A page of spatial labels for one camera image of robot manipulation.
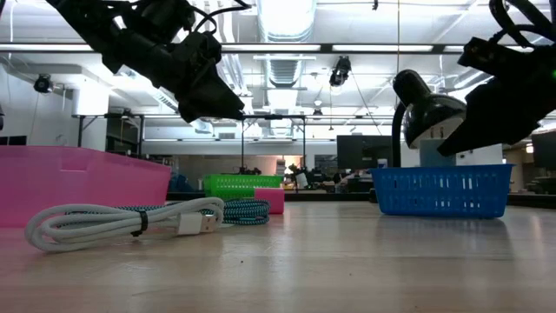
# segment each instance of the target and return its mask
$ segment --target computer monitor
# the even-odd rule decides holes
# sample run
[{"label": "computer monitor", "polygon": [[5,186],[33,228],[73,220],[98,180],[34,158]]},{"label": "computer monitor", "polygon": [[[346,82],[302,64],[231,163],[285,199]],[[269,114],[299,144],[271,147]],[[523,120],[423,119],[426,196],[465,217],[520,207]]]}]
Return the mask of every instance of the computer monitor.
[{"label": "computer monitor", "polygon": [[556,170],[556,131],[531,135],[535,167]]},{"label": "computer monitor", "polygon": [[338,169],[372,169],[379,167],[379,160],[392,164],[391,136],[338,136],[336,138]]}]

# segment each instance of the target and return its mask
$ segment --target black desk lamp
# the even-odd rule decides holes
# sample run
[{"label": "black desk lamp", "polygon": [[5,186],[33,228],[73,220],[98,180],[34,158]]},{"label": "black desk lamp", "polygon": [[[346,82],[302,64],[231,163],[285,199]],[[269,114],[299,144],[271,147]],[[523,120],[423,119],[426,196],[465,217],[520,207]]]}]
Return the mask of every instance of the black desk lamp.
[{"label": "black desk lamp", "polygon": [[400,133],[404,115],[403,132],[410,149],[418,149],[422,139],[450,136],[465,119],[465,103],[434,94],[414,70],[403,70],[396,75],[394,91],[400,98],[392,122],[394,167],[401,166]]}]

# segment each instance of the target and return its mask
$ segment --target lamp arm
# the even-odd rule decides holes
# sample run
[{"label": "lamp arm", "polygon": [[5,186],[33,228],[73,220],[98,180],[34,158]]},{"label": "lamp arm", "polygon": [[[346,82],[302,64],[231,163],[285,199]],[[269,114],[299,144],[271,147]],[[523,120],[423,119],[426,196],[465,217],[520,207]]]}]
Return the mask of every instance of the lamp arm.
[{"label": "lamp arm", "polygon": [[401,122],[405,113],[406,105],[402,102],[398,103],[392,121],[392,166],[395,168],[401,167]]}]

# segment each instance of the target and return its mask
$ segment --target lamp shade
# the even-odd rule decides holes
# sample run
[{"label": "lamp shade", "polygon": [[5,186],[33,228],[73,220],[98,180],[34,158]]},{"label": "lamp shade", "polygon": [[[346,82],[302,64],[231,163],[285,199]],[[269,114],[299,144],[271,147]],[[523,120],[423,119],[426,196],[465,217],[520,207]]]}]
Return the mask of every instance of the lamp shade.
[{"label": "lamp shade", "polygon": [[434,94],[414,70],[396,76],[394,91],[406,107],[403,132],[410,149],[418,149],[422,139],[447,138],[465,119],[465,103]]}]

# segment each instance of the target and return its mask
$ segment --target wooden table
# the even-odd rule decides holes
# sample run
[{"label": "wooden table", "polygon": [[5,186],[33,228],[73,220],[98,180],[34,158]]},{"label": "wooden table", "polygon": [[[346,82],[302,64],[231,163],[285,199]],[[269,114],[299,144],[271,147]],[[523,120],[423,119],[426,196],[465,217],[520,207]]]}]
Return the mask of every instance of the wooden table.
[{"label": "wooden table", "polygon": [[555,312],[556,211],[287,203],[268,225],[46,255],[0,230],[2,312]]}]

